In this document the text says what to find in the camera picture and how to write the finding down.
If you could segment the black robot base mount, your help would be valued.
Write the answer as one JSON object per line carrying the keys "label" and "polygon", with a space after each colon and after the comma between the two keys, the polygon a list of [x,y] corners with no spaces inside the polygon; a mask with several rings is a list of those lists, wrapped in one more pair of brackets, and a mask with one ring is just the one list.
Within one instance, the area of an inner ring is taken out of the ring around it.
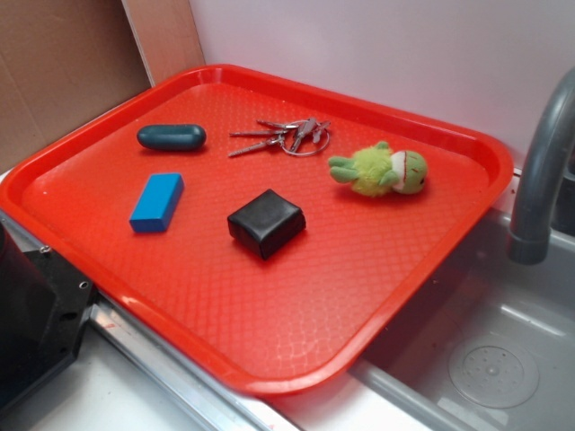
{"label": "black robot base mount", "polygon": [[56,251],[22,251],[1,228],[1,415],[78,357],[96,289]]}

